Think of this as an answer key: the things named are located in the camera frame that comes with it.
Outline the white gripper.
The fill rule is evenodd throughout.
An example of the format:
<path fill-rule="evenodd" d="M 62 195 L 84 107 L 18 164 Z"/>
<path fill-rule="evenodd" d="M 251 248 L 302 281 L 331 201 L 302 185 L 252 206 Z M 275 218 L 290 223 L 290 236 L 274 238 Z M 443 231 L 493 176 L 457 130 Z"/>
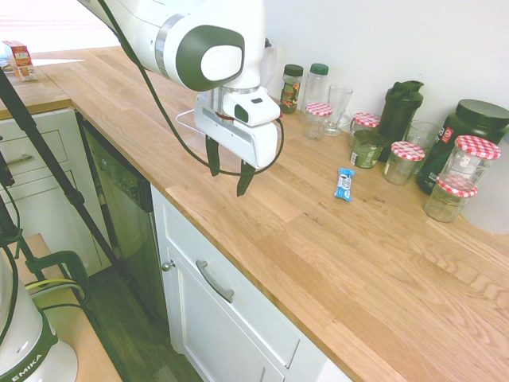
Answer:
<path fill-rule="evenodd" d="M 276 156 L 278 129 L 272 123 L 249 127 L 238 120 L 221 119 L 208 105 L 207 92 L 196 97 L 194 122 L 196 128 L 206 134 L 206 153 L 211 175 L 220 173 L 219 144 L 242 159 L 236 195 L 247 191 L 256 169 L 268 166 Z"/>

